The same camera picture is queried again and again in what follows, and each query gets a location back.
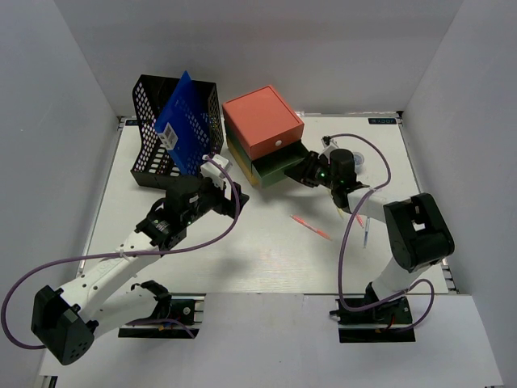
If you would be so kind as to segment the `salmon top drawer box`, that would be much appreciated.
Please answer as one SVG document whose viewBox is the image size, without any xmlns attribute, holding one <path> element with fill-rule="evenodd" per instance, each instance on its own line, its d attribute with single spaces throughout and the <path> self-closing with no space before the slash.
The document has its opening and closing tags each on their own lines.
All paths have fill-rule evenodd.
<svg viewBox="0 0 517 388">
<path fill-rule="evenodd" d="M 223 103 L 222 111 L 252 161 L 299 141 L 305 127 L 272 85 Z"/>
</svg>

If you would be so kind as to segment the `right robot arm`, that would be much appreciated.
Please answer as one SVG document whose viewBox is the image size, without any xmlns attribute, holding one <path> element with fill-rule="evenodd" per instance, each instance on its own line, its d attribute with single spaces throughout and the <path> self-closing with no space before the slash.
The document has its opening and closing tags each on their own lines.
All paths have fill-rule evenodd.
<svg viewBox="0 0 517 388">
<path fill-rule="evenodd" d="M 353 154 L 337 149 L 328 156 L 309 152 L 285 171 L 306 187 L 330 189 L 334 204 L 350 214 L 338 258 L 338 296 L 344 310 L 365 311 L 374 322 L 384 322 L 394 312 L 397 300 L 420 284 L 419 277 L 451 255 L 455 243 L 432 195 L 421 193 L 405 200 L 384 196 L 382 184 L 373 188 L 361 183 L 355 173 Z M 349 306 L 343 297 L 343 261 L 355 216 L 361 214 L 385 224 L 392 258 L 382 273 L 365 289 L 363 305 Z"/>
</svg>

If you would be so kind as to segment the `green drawer box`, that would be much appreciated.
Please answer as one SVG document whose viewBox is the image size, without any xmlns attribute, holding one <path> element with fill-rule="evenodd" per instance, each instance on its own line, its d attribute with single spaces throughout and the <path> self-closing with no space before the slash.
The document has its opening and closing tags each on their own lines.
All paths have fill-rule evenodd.
<svg viewBox="0 0 517 388">
<path fill-rule="evenodd" d="M 238 141 L 227 124 L 225 124 L 225 135 L 231 140 Z M 252 172 L 258 178 L 260 188 L 270 187 L 286 179 L 287 176 L 284 174 L 284 171 L 300 163 L 307 153 L 306 147 L 301 141 L 297 141 L 255 161 L 251 160 Z"/>
</svg>

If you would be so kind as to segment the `yellow bottom drawer box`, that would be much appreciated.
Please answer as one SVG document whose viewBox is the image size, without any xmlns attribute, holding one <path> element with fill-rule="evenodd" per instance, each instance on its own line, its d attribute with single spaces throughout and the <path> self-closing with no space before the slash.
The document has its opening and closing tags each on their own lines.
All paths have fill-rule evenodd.
<svg viewBox="0 0 517 388">
<path fill-rule="evenodd" d="M 248 157 L 244 149 L 241 147 L 238 141 L 231 140 L 229 137 L 226 138 L 226 143 L 229 152 L 233 155 L 233 158 L 241 168 L 244 176 L 253 187 L 260 187 L 259 179 L 252 172 L 252 162 Z"/>
</svg>

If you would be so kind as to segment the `clear paperclip jar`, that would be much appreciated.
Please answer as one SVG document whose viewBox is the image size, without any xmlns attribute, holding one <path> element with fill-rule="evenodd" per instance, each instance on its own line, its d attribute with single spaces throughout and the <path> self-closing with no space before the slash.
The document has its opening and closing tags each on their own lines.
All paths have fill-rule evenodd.
<svg viewBox="0 0 517 388">
<path fill-rule="evenodd" d="M 363 167 L 364 167 L 364 161 L 365 161 L 364 156 L 360 152 L 353 152 L 352 155 L 353 155 L 353 159 L 354 159 L 355 173 L 359 174 L 363 170 Z"/>
</svg>

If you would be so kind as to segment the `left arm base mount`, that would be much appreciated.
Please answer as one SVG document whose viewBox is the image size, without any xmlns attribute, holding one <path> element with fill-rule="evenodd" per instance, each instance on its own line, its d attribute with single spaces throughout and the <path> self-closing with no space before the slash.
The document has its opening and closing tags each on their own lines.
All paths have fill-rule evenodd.
<svg viewBox="0 0 517 388">
<path fill-rule="evenodd" d="M 204 314 L 203 294 L 173 294 L 149 316 L 157 323 L 126 325 L 119 329 L 123 339 L 193 340 L 199 333 Z"/>
</svg>

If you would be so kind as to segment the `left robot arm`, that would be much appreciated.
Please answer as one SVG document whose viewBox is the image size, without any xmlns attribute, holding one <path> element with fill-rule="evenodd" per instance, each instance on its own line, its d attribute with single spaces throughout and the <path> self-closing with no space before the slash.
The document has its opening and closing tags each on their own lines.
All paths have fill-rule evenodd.
<svg viewBox="0 0 517 388">
<path fill-rule="evenodd" d="M 181 175 L 173 179 L 114 257 L 102 258 L 90 271 L 53 289 L 37 292 L 32 333 L 62 365 L 79 360 L 96 339 L 132 321 L 160 323 L 170 315 L 168 290 L 153 280 L 118 290 L 139 271 L 154 264 L 187 236 L 187 227 L 213 211 L 236 218 L 249 196 L 239 184 L 231 197 L 212 179 Z"/>
</svg>

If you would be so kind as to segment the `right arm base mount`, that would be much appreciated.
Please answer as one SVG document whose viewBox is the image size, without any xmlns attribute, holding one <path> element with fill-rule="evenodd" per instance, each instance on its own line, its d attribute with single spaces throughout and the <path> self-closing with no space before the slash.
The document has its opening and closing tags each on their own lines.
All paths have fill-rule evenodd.
<svg viewBox="0 0 517 388">
<path fill-rule="evenodd" d="M 410 305 L 406 297 L 361 312 L 345 310 L 336 300 L 336 308 L 329 316 L 338 324 L 341 344 L 413 343 L 414 329 L 402 329 L 413 323 Z"/>
</svg>

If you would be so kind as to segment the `orange thin pen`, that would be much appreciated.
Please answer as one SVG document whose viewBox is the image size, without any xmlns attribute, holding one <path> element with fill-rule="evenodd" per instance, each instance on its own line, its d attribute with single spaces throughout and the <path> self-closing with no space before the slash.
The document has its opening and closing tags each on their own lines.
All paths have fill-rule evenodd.
<svg viewBox="0 0 517 388">
<path fill-rule="evenodd" d="M 305 228 L 311 230 L 312 232 L 314 232 L 315 234 L 319 235 L 320 237 L 325 238 L 326 240 L 329 240 L 329 241 L 332 240 L 332 238 L 327 233 L 325 233 L 324 231 L 322 231 L 314 226 L 311 226 L 307 221 L 305 221 L 301 217 L 298 217 L 296 215 L 291 215 L 290 218 L 293 221 L 297 222 L 298 224 L 302 225 L 303 227 L 305 227 Z"/>
</svg>

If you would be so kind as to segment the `blue plastic folder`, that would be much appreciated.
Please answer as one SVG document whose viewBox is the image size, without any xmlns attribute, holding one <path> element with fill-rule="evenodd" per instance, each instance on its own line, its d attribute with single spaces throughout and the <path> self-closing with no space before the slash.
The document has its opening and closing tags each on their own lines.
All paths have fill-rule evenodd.
<svg viewBox="0 0 517 388">
<path fill-rule="evenodd" d="M 154 130 L 182 175 L 198 175 L 210 151 L 208 123 L 201 99 L 187 71 L 174 89 Z"/>
</svg>

